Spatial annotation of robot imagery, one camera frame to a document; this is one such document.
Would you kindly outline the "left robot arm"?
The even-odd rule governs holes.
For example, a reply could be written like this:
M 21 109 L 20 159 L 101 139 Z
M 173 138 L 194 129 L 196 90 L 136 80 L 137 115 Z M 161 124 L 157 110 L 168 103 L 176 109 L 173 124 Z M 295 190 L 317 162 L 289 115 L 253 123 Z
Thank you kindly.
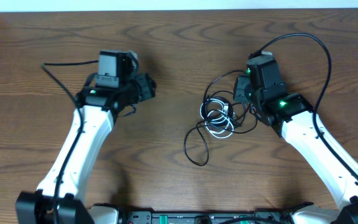
M 19 223 L 127 223 L 126 212 L 113 205 L 85 207 L 90 174 L 104 140 L 127 106 L 155 96 L 156 84 L 139 72 L 135 52 L 102 50 L 98 71 L 88 76 L 74 103 L 71 128 L 53 166 L 35 192 L 16 200 Z

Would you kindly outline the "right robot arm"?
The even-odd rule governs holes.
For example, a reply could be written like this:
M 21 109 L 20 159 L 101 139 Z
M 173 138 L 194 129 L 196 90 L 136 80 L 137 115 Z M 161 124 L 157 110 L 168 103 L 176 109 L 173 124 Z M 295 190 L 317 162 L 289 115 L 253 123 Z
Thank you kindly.
M 317 173 L 337 209 L 303 203 L 287 211 L 291 223 L 358 223 L 358 163 L 329 133 L 312 105 L 299 93 L 288 93 L 271 55 L 247 62 L 234 85 L 234 100 L 251 103 L 256 117 L 291 144 Z

